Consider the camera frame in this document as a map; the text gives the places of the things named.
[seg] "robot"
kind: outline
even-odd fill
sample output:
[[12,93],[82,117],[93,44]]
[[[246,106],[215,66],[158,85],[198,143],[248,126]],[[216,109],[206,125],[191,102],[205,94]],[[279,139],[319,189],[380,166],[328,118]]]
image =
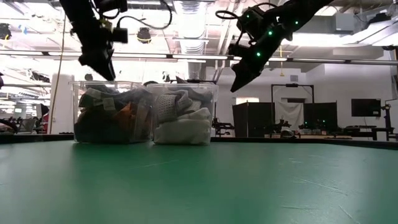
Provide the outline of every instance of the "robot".
[[[236,43],[231,44],[228,54],[241,57],[239,63],[232,66],[235,71],[235,81],[231,91],[244,87],[264,69],[265,63],[277,50],[283,39],[292,40],[292,33],[304,26],[315,13],[333,0],[290,0],[281,6],[271,3],[260,3],[249,7],[242,16],[232,12],[218,11],[221,19],[237,19],[241,31]],[[76,34],[82,44],[82,55],[79,62],[88,65],[108,81],[115,79],[112,65],[113,42],[127,43],[127,29],[120,28],[120,21],[112,28],[107,19],[114,19],[120,12],[127,11],[126,0],[60,0],[65,14],[72,23],[72,33]],[[263,11],[259,6],[267,4],[273,8]],[[99,14],[94,15],[93,8]],[[114,17],[104,16],[104,12],[117,9]],[[244,33],[250,37],[250,47],[239,45]]]

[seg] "computer screen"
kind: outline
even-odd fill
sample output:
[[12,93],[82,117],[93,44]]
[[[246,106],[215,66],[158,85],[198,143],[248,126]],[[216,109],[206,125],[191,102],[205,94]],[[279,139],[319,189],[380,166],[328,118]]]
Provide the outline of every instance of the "computer screen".
[[351,115],[353,117],[380,117],[380,99],[351,99]]

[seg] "desk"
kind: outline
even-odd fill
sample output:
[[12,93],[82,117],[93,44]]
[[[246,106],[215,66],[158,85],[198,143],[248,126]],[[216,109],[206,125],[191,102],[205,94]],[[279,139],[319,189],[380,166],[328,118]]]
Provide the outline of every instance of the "desk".
[[398,151],[0,145],[0,223],[398,223]]

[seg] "fluorescent light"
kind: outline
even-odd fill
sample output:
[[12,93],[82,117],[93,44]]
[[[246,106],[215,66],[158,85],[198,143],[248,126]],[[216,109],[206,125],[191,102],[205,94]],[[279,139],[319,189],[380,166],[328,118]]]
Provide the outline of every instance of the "fluorescent light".
[[196,59],[179,59],[178,62],[191,62],[191,63],[206,63],[206,60],[196,60]]
[[[61,52],[49,52],[51,56],[61,56]],[[64,52],[63,56],[80,56],[81,52]]]
[[286,62],[287,58],[272,57],[272,58],[268,59],[268,61],[270,61],[270,62]]
[[129,57],[129,58],[166,58],[166,54],[124,54],[114,53],[113,57]]
[[310,63],[345,63],[346,60],[340,59],[317,59],[317,58],[293,58],[293,62],[310,62]]
[[205,42],[208,43],[209,40],[208,39],[189,39],[189,38],[181,38],[181,37],[173,37],[173,40],[175,41],[182,41],[182,42]]
[[43,55],[38,51],[24,50],[0,50],[0,55]]
[[173,55],[173,58],[226,60],[228,57],[227,56],[220,56],[220,55]]

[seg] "plastic storage container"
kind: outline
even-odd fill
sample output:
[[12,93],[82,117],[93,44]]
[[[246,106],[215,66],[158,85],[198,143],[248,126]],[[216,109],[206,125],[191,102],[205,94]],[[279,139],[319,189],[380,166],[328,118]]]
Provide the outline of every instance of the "plastic storage container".
[[151,139],[154,98],[131,82],[72,82],[77,142],[126,144]]
[[156,144],[209,144],[218,86],[212,84],[150,84],[154,94]]

